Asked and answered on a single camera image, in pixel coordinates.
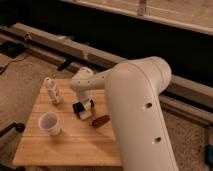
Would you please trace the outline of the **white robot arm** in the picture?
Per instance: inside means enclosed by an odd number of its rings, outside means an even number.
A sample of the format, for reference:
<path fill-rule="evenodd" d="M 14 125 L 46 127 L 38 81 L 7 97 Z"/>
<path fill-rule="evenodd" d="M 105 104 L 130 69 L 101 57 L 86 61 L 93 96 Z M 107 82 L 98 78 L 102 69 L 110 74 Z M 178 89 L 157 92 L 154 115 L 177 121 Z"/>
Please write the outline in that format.
<path fill-rule="evenodd" d="M 81 101 L 92 90 L 105 91 L 124 171 L 179 171 L 159 102 L 171 77 L 164 59 L 148 57 L 98 74 L 83 67 L 71 78 L 70 88 Z"/>

